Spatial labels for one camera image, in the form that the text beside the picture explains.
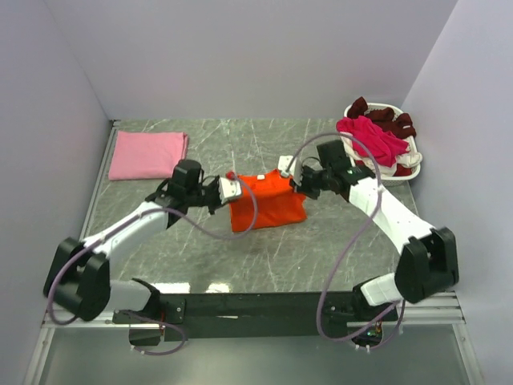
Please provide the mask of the orange t shirt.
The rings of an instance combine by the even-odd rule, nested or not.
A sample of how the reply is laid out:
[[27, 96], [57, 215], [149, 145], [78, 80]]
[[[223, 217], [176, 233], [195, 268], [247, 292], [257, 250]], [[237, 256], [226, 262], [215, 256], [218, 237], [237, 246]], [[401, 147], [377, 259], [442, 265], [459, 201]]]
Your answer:
[[[293, 190], [289, 178], [277, 169], [255, 176], [239, 175], [256, 197], [258, 214], [254, 229], [291, 225], [307, 219], [303, 207], [305, 196]], [[229, 204], [231, 227], [234, 233], [245, 231], [253, 219], [253, 204], [246, 187], [243, 196]]]

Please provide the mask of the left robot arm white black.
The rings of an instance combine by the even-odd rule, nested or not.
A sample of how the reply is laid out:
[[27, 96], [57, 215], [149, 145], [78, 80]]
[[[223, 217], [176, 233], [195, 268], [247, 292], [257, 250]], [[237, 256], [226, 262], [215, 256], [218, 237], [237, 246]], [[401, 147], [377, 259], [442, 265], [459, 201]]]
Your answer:
[[179, 220], [198, 228], [188, 217], [190, 208], [205, 207], [214, 213], [240, 194], [237, 179], [205, 176], [199, 162], [180, 161], [172, 176], [122, 220], [89, 237], [68, 237], [59, 244], [43, 287], [50, 319], [64, 324], [55, 315], [60, 306], [74, 320], [85, 322], [109, 310], [135, 315], [141, 322], [163, 321], [166, 310], [160, 291], [139, 278], [116, 281], [112, 265]]

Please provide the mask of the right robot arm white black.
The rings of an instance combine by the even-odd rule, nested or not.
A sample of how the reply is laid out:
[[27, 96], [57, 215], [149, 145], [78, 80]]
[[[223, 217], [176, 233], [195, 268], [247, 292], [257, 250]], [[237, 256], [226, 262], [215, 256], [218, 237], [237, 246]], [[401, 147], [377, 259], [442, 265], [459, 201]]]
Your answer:
[[355, 164], [342, 140], [319, 144], [319, 169], [301, 165], [297, 155], [281, 156], [278, 170], [294, 191], [311, 199], [331, 191], [360, 209], [392, 242], [400, 258], [393, 273], [356, 285], [352, 311], [371, 319], [380, 306], [405, 300], [415, 304], [459, 281], [455, 235], [422, 220], [397, 199], [365, 165]]

